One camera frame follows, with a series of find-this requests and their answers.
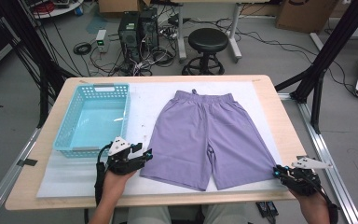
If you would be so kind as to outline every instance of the human hand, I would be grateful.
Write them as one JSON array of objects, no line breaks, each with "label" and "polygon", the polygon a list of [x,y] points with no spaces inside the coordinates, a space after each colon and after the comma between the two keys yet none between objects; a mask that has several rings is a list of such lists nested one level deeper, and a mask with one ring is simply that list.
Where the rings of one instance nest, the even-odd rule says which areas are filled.
[{"label": "human hand", "polygon": [[127,175],[115,175],[107,171],[103,182],[103,197],[98,204],[97,210],[92,217],[90,224],[108,223],[116,207],[118,199],[124,192],[127,181],[136,173],[131,172]]},{"label": "human hand", "polygon": [[319,192],[310,196],[305,196],[300,195],[291,189],[289,189],[289,191],[298,199],[301,213],[309,224],[330,223],[327,202]]},{"label": "human hand", "polygon": [[136,173],[133,171],[126,175],[116,175],[111,171],[107,171],[103,182],[103,197],[104,201],[118,200],[124,192],[127,181]]}]

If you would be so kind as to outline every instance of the table leg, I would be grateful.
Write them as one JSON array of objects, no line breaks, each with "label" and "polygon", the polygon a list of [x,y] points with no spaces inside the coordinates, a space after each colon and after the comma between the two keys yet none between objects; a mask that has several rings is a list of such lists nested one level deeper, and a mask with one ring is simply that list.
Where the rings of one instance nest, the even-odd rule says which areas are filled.
[{"label": "table leg", "polygon": [[238,18],[240,17],[241,7],[242,7],[241,3],[236,4],[235,9],[234,9],[233,22],[232,22],[232,25],[231,25],[231,30],[229,32],[227,32],[228,44],[231,46],[232,51],[234,52],[235,63],[237,63],[238,60],[240,58],[242,58],[240,49],[238,48],[238,45],[237,45],[237,41],[235,40],[235,32],[237,30]]},{"label": "table leg", "polygon": [[185,40],[183,38],[183,4],[179,4],[179,28],[178,28],[178,49],[179,49],[179,63],[186,59]]}]

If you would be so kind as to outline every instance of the small white box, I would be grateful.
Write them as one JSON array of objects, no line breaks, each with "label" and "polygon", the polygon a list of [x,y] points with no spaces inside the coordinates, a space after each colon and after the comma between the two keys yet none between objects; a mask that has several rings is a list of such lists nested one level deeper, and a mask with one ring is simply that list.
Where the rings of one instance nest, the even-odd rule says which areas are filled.
[{"label": "small white box", "polygon": [[100,30],[97,34],[97,46],[100,53],[106,53],[109,50],[109,40],[107,39],[106,30]]}]

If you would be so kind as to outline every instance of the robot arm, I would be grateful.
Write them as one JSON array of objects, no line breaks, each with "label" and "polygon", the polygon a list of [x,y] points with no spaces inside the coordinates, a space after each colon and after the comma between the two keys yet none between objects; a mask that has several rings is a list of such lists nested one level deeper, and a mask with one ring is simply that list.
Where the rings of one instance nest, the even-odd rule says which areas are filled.
[{"label": "robot arm", "polygon": [[310,196],[319,192],[327,202],[327,207],[330,216],[330,223],[338,222],[338,207],[331,202],[327,194],[324,192],[321,180],[318,174],[314,173],[312,169],[325,169],[332,167],[331,164],[326,164],[310,158],[303,158],[292,163],[295,168],[288,166],[277,165],[273,168],[273,175],[281,180],[281,183],[287,188],[295,191],[300,195]]}]

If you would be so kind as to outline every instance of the cardboard box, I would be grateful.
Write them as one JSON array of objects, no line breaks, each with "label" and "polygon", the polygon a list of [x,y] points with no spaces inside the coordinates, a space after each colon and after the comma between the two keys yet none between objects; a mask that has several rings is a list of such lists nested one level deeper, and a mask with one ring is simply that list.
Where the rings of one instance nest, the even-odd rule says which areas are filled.
[{"label": "cardboard box", "polygon": [[302,33],[319,33],[340,0],[284,0],[276,27]]},{"label": "cardboard box", "polygon": [[250,7],[245,5],[242,11],[243,16],[277,16],[280,11],[280,5],[272,4],[253,4]]},{"label": "cardboard box", "polygon": [[150,0],[99,0],[100,12],[142,11]]}]

